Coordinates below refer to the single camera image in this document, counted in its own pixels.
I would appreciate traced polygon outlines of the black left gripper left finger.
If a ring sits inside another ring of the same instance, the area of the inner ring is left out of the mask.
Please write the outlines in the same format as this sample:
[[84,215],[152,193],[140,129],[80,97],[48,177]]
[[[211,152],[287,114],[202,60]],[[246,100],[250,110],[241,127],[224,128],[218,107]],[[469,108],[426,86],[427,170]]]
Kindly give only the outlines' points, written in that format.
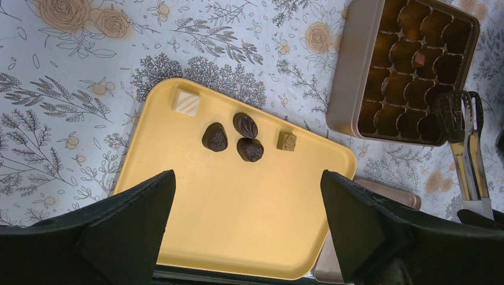
[[167,170],[29,227],[1,227],[2,284],[149,284],[176,190]]

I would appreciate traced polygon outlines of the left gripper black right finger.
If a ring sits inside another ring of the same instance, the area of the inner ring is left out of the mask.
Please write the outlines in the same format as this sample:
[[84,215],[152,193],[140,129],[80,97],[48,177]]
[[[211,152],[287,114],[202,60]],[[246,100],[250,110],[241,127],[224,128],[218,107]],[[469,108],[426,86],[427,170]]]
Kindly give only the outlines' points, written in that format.
[[320,181],[342,278],[352,284],[502,284],[503,213],[438,218],[325,170]]

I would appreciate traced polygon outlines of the white handled metal tongs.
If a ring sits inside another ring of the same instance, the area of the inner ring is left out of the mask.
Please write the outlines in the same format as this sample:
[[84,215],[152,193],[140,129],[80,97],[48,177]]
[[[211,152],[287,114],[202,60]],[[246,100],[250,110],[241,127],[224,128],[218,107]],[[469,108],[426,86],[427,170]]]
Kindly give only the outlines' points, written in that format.
[[474,91],[451,91],[438,95],[434,103],[453,153],[464,208],[494,220],[481,155],[484,110],[480,96]]

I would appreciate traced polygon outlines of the tan round chocolate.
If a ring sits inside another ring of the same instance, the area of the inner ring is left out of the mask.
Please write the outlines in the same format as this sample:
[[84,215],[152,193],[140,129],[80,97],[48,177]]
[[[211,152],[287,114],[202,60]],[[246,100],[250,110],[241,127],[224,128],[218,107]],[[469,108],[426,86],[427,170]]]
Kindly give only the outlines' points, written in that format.
[[412,67],[420,68],[425,66],[426,57],[420,51],[417,51],[412,59]]

